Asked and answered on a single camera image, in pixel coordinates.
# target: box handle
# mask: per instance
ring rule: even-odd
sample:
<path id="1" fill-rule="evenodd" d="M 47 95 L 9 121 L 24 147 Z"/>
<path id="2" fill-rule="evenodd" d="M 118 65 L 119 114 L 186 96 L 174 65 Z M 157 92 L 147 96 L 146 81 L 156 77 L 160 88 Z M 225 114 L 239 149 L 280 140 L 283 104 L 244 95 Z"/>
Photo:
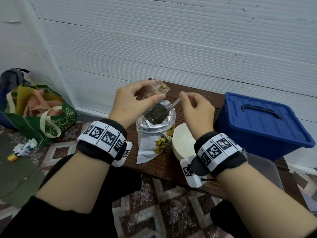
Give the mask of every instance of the box handle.
<path id="1" fill-rule="evenodd" d="M 266 112 L 266 113 L 269 113 L 271 115 L 273 115 L 274 117 L 276 117 L 277 119 L 280 119 L 280 120 L 283 120 L 282 117 L 277 114 L 276 112 L 272 111 L 271 109 L 267 109 L 267 108 L 261 108 L 261 107 L 257 107 L 257 106 L 251 106 L 251 105 L 243 105 L 241 107 L 242 111 L 245 112 L 245 109 L 246 108 L 250 108 L 250 109 L 254 109 L 254 110 L 259 110 L 259 111 L 262 111 L 262 112 Z"/>

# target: person's left hand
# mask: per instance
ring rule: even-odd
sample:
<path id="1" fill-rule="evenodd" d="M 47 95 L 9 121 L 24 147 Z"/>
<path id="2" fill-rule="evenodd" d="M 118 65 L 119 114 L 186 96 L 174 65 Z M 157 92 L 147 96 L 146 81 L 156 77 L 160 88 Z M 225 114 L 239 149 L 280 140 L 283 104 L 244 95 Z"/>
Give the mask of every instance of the person's left hand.
<path id="1" fill-rule="evenodd" d="M 149 110 L 158 101 L 166 97 L 165 94 L 156 94 L 144 100 L 136 100 L 134 94 L 142 87 L 151 85 L 151 80 L 138 81 L 124 87 L 118 88 L 112 111 L 108 119 L 121 124 L 125 129 Z"/>

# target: white bowl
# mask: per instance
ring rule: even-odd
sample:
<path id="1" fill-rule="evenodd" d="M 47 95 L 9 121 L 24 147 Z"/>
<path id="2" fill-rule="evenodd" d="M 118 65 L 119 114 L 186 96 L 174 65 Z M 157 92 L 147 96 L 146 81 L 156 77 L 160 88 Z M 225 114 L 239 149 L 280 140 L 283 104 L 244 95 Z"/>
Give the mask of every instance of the white bowl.
<path id="1" fill-rule="evenodd" d="M 172 139 L 172 148 L 176 158 L 180 161 L 192 155 L 196 156 L 195 142 L 186 123 L 178 125 L 174 130 Z"/>

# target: wood grain surface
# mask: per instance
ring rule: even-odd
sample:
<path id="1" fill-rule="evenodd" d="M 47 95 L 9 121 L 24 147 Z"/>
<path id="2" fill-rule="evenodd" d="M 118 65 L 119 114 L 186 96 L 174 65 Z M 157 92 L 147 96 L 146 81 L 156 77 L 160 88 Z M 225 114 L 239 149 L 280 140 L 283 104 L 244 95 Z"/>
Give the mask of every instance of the wood grain surface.
<path id="1" fill-rule="evenodd" d="M 213 92 L 204 91 L 204 90 L 196 89 L 196 88 L 190 88 L 190 87 L 173 84 L 169 82 L 165 82 L 165 83 L 167 84 L 168 87 L 171 88 L 166 97 L 166 99 L 169 100 L 171 103 L 173 103 L 179 97 L 180 91 L 200 93 L 208 101 L 210 101 L 210 103 L 215 107 L 214 120 L 218 118 L 220 110 L 224 104 L 223 94 L 213 93 Z M 181 104 L 178 104 L 175 107 L 175 110 L 176 110 L 175 126 L 178 126 L 185 122 L 183 108 Z M 127 129 L 127 132 L 128 132 L 127 140 L 133 143 L 133 148 L 127 160 L 125 161 L 124 166 L 137 170 L 140 173 L 153 176 L 154 178 L 172 181 L 176 185 L 179 185 L 187 189 L 196 190 L 198 192 L 206 193 L 221 199 L 227 199 L 225 192 L 221 189 L 219 183 L 216 181 L 208 181 L 205 185 L 203 185 L 200 188 L 196 188 L 196 189 L 190 188 L 186 182 L 180 163 L 172 151 L 171 144 L 168 144 L 165 150 L 160 155 L 155 157 L 153 160 L 149 161 L 148 163 L 137 165 L 136 161 L 137 161 L 139 148 L 138 148 L 138 135 L 136 131 L 136 124 L 131 125 Z M 276 161 L 276 164 L 277 164 L 277 168 L 278 168 L 285 192 L 307 208 L 307 205 L 299 191 L 299 188 L 295 182 L 295 179 L 293 178 L 293 175 L 289 172 L 289 169 L 285 160 L 282 158 L 281 160 Z"/>

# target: hand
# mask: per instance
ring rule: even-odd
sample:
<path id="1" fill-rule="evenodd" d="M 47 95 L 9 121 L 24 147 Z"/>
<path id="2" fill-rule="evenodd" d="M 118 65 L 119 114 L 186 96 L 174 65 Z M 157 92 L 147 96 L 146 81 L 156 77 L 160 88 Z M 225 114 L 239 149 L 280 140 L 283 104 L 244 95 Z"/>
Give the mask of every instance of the hand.
<path id="1" fill-rule="evenodd" d="M 142 80 L 124 87 L 118 88 L 116 98 L 109 119 L 121 124 L 125 129 L 154 106 L 158 101 L 166 97 L 165 94 L 156 94 L 144 100 L 136 100 L 135 93 L 142 87 L 150 85 L 151 80 Z"/>
<path id="2" fill-rule="evenodd" d="M 179 96 L 182 101 L 185 122 L 194 139 L 198 140 L 204 134 L 214 131 L 215 107 L 197 93 L 181 91 Z"/>

